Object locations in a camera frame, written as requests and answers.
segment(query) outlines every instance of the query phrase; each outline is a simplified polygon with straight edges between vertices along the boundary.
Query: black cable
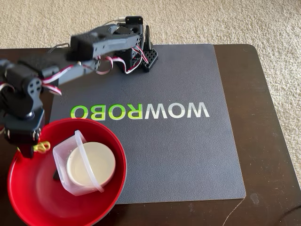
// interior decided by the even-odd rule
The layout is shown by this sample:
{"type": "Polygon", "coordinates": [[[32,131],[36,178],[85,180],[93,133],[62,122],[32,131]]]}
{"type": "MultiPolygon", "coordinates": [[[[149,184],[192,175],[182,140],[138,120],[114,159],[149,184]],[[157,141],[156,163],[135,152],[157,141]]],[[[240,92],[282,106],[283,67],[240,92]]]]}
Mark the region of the black cable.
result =
{"type": "Polygon", "coordinates": [[[275,225],[277,225],[283,218],[285,218],[287,215],[289,215],[290,213],[298,210],[298,209],[301,209],[301,205],[300,206],[296,206],[292,209],[290,209],[289,211],[285,212],[284,214],[281,215],[281,217],[278,219],[278,221],[276,222],[275,225]]]}
{"type": "Polygon", "coordinates": [[[69,43],[62,43],[62,44],[58,44],[58,45],[56,45],[56,46],[54,46],[53,48],[51,48],[49,51],[48,51],[48,53],[51,53],[53,50],[55,50],[57,47],[59,47],[59,46],[65,46],[65,45],[68,45],[68,47],[70,47],[70,44],[69,43]]]}

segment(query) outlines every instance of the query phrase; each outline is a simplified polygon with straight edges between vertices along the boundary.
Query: dark brown table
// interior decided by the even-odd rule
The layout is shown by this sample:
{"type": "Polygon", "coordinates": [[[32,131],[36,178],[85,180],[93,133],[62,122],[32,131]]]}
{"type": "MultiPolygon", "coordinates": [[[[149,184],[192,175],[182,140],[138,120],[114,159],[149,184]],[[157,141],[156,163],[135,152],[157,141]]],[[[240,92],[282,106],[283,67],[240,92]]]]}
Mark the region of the dark brown table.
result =
{"type": "MultiPolygon", "coordinates": [[[[0,58],[47,49],[1,49],[0,58]]],[[[246,198],[225,226],[301,226],[301,190],[280,128],[256,49],[215,45],[246,198]]],[[[52,95],[42,95],[49,120],[52,95]]],[[[0,225],[24,225],[7,195],[7,174],[16,149],[0,138],[0,225]]],[[[96,225],[222,226],[241,200],[162,202],[116,205],[96,225]]]]}

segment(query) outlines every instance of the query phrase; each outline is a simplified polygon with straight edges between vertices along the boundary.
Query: beige carpet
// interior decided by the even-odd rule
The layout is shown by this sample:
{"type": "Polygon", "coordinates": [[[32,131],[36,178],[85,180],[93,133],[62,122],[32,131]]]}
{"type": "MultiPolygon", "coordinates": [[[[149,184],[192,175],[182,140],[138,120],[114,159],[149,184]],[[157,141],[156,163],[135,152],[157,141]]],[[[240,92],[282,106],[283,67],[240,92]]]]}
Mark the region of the beige carpet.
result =
{"type": "Polygon", "coordinates": [[[153,43],[256,47],[301,182],[300,0],[0,0],[0,47],[51,47],[134,14],[153,43]]]}

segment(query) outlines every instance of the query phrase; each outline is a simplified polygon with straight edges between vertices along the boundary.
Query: gray mouse pad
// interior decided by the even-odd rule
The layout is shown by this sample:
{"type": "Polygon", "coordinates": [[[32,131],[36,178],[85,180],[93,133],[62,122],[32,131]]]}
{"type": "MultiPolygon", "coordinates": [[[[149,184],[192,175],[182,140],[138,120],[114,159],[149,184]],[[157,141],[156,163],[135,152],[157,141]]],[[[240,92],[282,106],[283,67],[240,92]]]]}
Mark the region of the gray mouse pad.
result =
{"type": "Polygon", "coordinates": [[[87,117],[116,134],[127,157],[119,204],[244,198],[213,45],[154,48],[149,73],[115,66],[60,86],[51,121],[87,117]]]}

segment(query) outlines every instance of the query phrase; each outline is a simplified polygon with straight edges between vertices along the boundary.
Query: screw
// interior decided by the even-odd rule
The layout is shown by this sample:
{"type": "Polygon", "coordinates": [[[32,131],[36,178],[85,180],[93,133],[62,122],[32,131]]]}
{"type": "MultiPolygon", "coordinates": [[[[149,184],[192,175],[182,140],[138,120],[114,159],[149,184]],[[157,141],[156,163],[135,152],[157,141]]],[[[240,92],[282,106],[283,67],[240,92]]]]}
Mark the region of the screw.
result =
{"type": "Polygon", "coordinates": [[[36,135],[36,131],[33,131],[33,132],[32,132],[32,140],[33,140],[33,141],[35,141],[35,140],[36,140],[36,137],[35,137],[35,135],[36,135]]]}

